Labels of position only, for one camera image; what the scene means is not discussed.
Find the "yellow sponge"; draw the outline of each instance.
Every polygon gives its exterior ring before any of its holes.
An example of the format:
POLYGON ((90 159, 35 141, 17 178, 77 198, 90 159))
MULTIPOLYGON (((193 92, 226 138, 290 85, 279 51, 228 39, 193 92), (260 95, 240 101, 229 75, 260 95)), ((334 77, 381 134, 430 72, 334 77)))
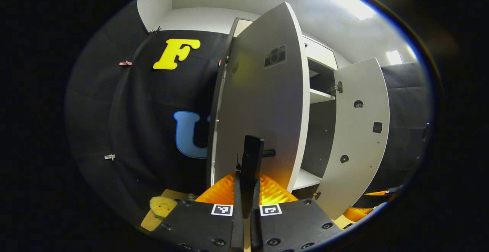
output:
POLYGON ((150 200, 150 208, 154 213, 154 217, 158 219, 164 219, 175 208, 177 202, 173 199, 166 197, 153 197, 150 200))

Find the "sticker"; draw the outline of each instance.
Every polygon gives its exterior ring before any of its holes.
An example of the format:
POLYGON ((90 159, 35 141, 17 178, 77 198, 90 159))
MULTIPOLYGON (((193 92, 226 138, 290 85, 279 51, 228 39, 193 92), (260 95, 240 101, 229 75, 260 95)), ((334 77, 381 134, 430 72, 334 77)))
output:
POLYGON ((280 215, 282 210, 278 204, 260 205, 260 214, 262 216, 280 215))
POLYGON ((233 206, 232 205, 215 204, 214 207, 212 208, 211 215, 232 216, 233 215, 233 206))
POLYGON ((266 69, 269 66, 274 66, 287 61, 287 50, 285 45, 276 47, 271 50, 264 58, 263 68, 266 69))

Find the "cabinet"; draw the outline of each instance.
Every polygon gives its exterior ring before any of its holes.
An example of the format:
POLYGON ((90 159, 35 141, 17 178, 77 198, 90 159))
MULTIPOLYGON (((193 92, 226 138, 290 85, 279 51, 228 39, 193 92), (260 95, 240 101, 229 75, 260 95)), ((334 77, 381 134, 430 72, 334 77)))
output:
POLYGON ((276 151, 261 172, 290 192, 319 184, 318 205, 337 218, 363 194, 384 154, 389 106, 377 60, 337 69, 332 50, 302 35, 288 3, 254 22, 236 19, 230 38, 211 112, 208 185, 234 171, 245 135, 261 137, 276 151), (331 87, 341 81, 343 91, 311 89, 319 77, 331 87), (304 160, 307 139, 316 138, 308 135, 309 111, 317 109, 310 105, 327 102, 336 104, 324 116, 335 120, 334 139, 316 150, 330 148, 329 158, 304 160))

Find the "screw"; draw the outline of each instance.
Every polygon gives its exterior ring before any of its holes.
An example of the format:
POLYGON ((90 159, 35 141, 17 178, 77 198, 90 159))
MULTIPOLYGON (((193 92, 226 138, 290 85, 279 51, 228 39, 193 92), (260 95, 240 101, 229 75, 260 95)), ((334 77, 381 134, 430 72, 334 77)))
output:
POLYGON ((325 224, 323 224, 323 229, 331 228, 331 226, 333 226, 332 223, 325 223, 325 224))
POLYGON ((218 240, 215 240, 214 241, 214 245, 217 245, 217 246, 225 246, 226 245, 226 242, 223 241, 223 240, 218 239, 218 240))
POLYGON ((310 243, 307 243, 305 245, 302 245, 301 249, 304 249, 304 248, 307 248, 307 247, 313 246, 313 245, 314 245, 314 243, 313 242, 310 242, 310 243))
POLYGON ((185 244, 185 243, 180 243, 179 245, 180 245, 181 247, 183 247, 183 248, 188 249, 188 250, 191 250, 191 249, 192 249, 190 246, 188 246, 188 245, 187 245, 187 244, 185 244))
POLYGON ((267 241, 267 245, 270 245, 270 246, 275 246, 275 245, 278 245, 279 243, 280 243, 280 239, 277 239, 277 238, 272 238, 272 239, 267 241))

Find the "black metal plate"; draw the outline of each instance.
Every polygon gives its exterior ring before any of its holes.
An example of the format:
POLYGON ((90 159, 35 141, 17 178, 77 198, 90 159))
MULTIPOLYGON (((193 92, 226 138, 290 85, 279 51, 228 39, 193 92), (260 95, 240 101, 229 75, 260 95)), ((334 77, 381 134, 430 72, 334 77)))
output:
POLYGON ((282 214, 261 216, 264 252, 297 252, 308 244, 317 247, 341 231, 311 199, 279 206, 282 214))
POLYGON ((214 204, 183 200, 152 235, 186 251, 228 252, 233 218, 211 215, 213 207, 214 204))

